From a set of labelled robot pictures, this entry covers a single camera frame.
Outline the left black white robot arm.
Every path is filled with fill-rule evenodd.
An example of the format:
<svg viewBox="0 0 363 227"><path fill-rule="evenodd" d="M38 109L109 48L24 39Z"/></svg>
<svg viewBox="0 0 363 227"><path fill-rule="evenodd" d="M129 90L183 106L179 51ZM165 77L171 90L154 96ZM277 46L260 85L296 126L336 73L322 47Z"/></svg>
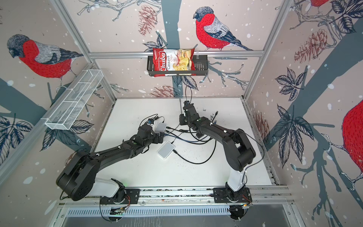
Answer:
<svg viewBox="0 0 363 227"><path fill-rule="evenodd" d="M73 201L79 201L91 192L100 170L119 161L132 159L151 144L161 144L163 141L164 132L154 132L147 124L140 126L136 135L116 147L100 152L76 153L56 179L56 184Z"/></svg>

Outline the white network switch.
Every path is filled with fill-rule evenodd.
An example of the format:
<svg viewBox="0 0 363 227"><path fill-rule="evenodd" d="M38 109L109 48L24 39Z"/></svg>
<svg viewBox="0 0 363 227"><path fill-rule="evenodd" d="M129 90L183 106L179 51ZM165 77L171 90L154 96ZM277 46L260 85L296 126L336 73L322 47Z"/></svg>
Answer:
<svg viewBox="0 0 363 227"><path fill-rule="evenodd" d="M162 159L167 159L174 149L175 146L171 142L167 141L162 145L157 153Z"/></svg>
<svg viewBox="0 0 363 227"><path fill-rule="evenodd" d="M155 127L155 129L154 129L154 132L155 133L164 133L165 132L165 130L166 130L166 127L167 127L167 124L166 123L163 123L163 122L159 122L157 125L156 125L156 127Z"/></svg>

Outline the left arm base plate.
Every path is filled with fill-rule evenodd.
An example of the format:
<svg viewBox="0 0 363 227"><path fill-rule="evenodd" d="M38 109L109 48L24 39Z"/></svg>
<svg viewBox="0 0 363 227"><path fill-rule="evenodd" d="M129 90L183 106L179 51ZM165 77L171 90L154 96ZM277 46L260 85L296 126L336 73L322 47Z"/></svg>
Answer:
<svg viewBox="0 0 363 227"><path fill-rule="evenodd" d="M113 197L101 197L101 205L132 205L137 204L140 196L140 189L119 190Z"/></svg>

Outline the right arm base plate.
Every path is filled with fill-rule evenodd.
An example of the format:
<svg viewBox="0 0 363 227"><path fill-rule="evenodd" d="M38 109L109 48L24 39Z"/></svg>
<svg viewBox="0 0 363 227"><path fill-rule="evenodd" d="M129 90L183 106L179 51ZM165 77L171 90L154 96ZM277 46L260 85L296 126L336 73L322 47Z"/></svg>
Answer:
<svg viewBox="0 0 363 227"><path fill-rule="evenodd" d="M214 203L252 203L250 189L247 187L237 192L230 188L214 188L211 197L214 198Z"/></svg>

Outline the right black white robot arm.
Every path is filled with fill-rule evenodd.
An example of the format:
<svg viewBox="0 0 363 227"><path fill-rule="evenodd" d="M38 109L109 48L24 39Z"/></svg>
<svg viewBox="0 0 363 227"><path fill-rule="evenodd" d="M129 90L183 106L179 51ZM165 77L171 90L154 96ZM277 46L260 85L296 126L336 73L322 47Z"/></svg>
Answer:
<svg viewBox="0 0 363 227"><path fill-rule="evenodd" d="M180 125L187 125L195 131L198 139L206 135L223 145L226 160L231 167L226 183L226 194L229 200L237 200L245 188L246 170L256 157L246 133L242 129L224 128L212 123L206 117L200 117L190 101L184 101L183 111L179 117Z"/></svg>

